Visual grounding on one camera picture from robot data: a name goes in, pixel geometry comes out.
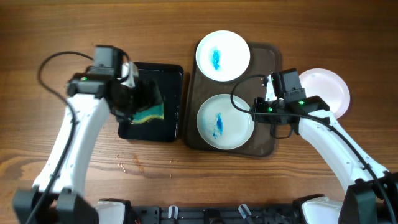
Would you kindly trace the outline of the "green yellow sponge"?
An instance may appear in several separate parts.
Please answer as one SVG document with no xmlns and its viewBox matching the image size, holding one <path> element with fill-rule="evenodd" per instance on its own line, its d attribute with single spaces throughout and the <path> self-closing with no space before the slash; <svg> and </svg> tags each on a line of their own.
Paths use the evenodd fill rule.
<svg viewBox="0 0 398 224">
<path fill-rule="evenodd" d="M 153 119 L 164 119 L 164 104 L 155 105 L 144 111 L 137 112 L 130 121 L 132 124 L 142 124 Z"/>
</svg>

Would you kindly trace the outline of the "white plate bottom stained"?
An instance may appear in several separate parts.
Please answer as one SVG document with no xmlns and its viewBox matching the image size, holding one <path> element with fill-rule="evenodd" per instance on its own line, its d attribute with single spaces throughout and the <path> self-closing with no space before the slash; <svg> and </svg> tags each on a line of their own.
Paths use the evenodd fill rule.
<svg viewBox="0 0 398 224">
<path fill-rule="evenodd" d="M 202 139 L 221 150 L 232 150 L 245 144 L 254 132 L 254 121 L 250 114 L 237 108 L 250 109 L 244 100 L 229 94 L 207 99 L 197 113 L 197 130 Z"/>
</svg>

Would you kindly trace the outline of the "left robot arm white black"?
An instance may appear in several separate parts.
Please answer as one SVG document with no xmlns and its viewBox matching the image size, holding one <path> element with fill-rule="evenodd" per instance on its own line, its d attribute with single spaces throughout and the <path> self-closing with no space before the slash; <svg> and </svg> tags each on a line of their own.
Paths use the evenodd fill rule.
<svg viewBox="0 0 398 224">
<path fill-rule="evenodd" d="M 17 190 L 13 207 L 20 223 L 135 223 L 127 200 L 108 199 L 90 205 L 84 199 L 88 165 L 99 132 L 110 115 L 132 122 L 136 115 L 162 104 L 154 81 L 139 78 L 125 51 L 98 45 L 93 64 L 76 73 L 62 96 L 42 79 L 47 57 L 37 71 L 39 84 L 65 103 L 65 114 L 46 165 L 30 190 Z"/>
</svg>

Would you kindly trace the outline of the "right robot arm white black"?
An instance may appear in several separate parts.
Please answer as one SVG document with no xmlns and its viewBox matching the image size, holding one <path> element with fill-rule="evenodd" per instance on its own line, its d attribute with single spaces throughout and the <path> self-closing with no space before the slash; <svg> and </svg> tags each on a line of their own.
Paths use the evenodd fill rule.
<svg viewBox="0 0 398 224">
<path fill-rule="evenodd" d="M 397 223 L 397 174 L 372 159 L 340 126 L 319 96 L 307 96 L 296 69 L 263 78 L 266 96 L 254 100 L 253 120 L 288 124 L 337 176 L 342 202 L 316 196 L 299 203 L 305 223 Z"/>
</svg>

